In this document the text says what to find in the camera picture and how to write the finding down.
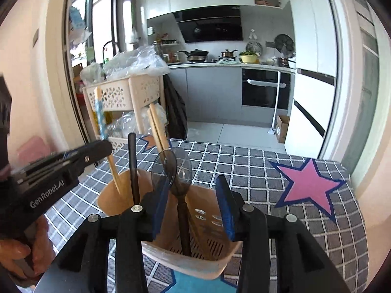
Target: black garbage bag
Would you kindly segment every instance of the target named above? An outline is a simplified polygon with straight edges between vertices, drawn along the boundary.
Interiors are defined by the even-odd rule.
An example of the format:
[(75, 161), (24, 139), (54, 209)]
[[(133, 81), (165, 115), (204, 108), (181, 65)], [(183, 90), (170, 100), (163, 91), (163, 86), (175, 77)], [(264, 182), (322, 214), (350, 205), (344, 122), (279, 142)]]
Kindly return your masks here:
[(175, 90), (168, 75), (163, 76), (164, 96), (166, 99), (166, 112), (168, 136), (174, 139), (185, 140), (187, 138), (186, 106), (182, 97)]

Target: faucet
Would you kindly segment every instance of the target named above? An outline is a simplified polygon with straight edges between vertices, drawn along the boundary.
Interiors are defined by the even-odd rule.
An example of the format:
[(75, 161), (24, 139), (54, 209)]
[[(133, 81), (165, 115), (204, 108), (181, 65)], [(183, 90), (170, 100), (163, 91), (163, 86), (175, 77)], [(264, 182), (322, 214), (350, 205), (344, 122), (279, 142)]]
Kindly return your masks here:
[(115, 44), (118, 47), (118, 51), (122, 52), (119, 44), (116, 41), (114, 41), (114, 40), (108, 41), (106, 44), (103, 45), (103, 48), (102, 48), (103, 64), (104, 64), (104, 48), (106, 47), (107, 44), (110, 44), (110, 43)]

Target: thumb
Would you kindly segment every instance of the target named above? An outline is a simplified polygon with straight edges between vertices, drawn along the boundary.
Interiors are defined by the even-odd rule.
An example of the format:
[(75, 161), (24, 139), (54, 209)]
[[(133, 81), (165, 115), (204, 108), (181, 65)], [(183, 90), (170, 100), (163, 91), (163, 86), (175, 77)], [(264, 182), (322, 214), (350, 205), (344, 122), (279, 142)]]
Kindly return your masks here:
[(0, 256), (12, 260), (26, 258), (31, 252), (31, 249), (26, 244), (14, 239), (0, 240)]

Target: mop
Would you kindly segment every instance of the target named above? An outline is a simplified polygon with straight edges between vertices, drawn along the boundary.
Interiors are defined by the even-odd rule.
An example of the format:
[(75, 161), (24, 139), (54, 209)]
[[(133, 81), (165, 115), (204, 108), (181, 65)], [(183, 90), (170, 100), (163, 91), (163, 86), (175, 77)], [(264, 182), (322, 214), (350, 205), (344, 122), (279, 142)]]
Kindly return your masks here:
[(280, 82), (281, 82), (281, 72), (277, 72), (277, 95), (276, 95), (276, 105), (274, 106), (274, 115), (273, 115), (273, 122), (271, 123), (271, 128), (269, 131), (267, 131), (268, 134), (276, 133), (276, 114), (277, 114), (277, 104), (278, 104), (278, 96), (280, 94)]

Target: oven handle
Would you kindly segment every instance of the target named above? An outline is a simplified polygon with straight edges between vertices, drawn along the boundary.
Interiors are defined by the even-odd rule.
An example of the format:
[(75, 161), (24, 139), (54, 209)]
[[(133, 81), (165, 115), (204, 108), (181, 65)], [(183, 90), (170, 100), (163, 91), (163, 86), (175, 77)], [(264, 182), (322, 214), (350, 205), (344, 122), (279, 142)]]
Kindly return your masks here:
[[(261, 82), (259, 80), (252, 80), (252, 79), (247, 79), (247, 82), (250, 84), (250, 85), (254, 85), (254, 86), (264, 86), (264, 87), (274, 87), (274, 88), (277, 88), (278, 86), (278, 83), (274, 83), (274, 82)], [(285, 83), (281, 83), (280, 84), (280, 88), (285, 88), (287, 86), (287, 84)]]

